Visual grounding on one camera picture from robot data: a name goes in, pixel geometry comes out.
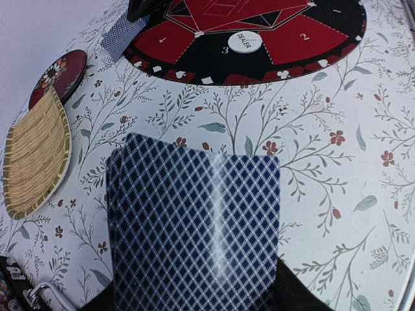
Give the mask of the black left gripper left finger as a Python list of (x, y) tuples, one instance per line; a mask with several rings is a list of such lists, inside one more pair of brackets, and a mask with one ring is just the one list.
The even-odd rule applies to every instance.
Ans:
[(109, 284), (90, 302), (79, 309), (80, 311), (113, 311), (113, 285)]

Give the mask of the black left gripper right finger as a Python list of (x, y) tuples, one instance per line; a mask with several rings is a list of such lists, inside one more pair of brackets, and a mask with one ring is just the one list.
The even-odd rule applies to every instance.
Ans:
[(277, 263), (275, 306), (275, 310), (281, 311), (332, 311), (307, 289), (281, 259)]

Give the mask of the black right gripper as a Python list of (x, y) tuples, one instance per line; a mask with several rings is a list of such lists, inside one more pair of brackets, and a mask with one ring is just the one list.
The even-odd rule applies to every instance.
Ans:
[(129, 0), (127, 20), (135, 22), (139, 18), (164, 8), (168, 3), (168, 0)]

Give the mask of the white dealer button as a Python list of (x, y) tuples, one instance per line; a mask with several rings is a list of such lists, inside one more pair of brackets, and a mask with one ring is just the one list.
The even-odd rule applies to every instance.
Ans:
[(262, 37), (253, 31), (240, 31), (232, 34), (228, 39), (228, 47), (239, 54), (249, 54), (261, 48)]

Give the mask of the woven bamboo tray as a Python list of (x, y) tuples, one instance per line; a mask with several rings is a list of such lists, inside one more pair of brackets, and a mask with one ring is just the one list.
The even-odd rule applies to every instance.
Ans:
[(14, 220), (38, 210), (61, 184), (71, 159), (71, 130), (53, 87), (15, 125), (6, 138), (3, 193)]

